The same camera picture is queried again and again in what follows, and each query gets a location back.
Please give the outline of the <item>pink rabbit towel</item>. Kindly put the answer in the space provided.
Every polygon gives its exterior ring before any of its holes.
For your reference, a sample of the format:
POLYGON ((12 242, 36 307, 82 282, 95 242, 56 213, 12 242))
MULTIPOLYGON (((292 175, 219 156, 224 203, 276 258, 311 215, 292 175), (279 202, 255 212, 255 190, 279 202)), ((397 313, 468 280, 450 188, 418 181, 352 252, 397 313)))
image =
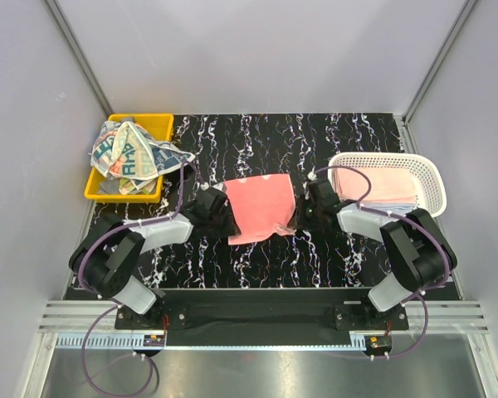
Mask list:
POLYGON ((295 196, 288 174, 268 174, 225 182, 239 232, 229 245, 247 245, 272 235, 293 235, 289 223, 295 212, 295 196))

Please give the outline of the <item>pink hedgehog towel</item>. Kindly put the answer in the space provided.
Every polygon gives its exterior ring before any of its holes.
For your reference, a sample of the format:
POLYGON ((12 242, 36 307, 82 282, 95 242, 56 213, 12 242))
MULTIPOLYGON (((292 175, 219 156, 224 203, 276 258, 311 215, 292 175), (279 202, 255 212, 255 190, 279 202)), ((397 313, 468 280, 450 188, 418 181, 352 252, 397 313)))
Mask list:
MULTIPOLYGON (((415 204, 417 190, 412 174, 404 168, 358 167, 371 182, 370 193, 364 202, 415 204)), ((334 170, 336 191, 340 198, 357 200, 367 190, 368 183, 364 177, 349 169, 334 170)))

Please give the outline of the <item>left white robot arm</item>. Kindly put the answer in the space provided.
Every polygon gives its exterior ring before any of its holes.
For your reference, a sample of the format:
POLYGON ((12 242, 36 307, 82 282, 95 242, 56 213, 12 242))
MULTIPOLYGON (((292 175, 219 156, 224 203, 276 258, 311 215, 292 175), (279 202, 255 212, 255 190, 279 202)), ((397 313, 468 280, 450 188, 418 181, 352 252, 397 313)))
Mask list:
POLYGON ((144 328, 154 328, 164 315, 162 294, 134 277, 139 257, 166 245, 193 238, 226 238, 239 232, 224 182, 203 185, 193 200, 160 218, 123 220, 102 217, 69 259, 84 289, 124 305, 144 328))

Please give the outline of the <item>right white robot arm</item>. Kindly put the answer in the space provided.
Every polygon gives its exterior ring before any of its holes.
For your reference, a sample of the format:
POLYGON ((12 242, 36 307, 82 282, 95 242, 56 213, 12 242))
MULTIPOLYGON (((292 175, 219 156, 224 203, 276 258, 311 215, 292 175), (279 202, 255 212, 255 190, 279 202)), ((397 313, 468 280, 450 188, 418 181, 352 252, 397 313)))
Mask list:
POLYGON ((443 286, 457 267, 454 250, 428 211, 416 208, 401 215, 359 201, 342 201, 327 180, 308 184, 297 199, 290 225, 383 243, 391 271, 369 290, 358 311, 368 328, 382 327, 400 304, 443 286))

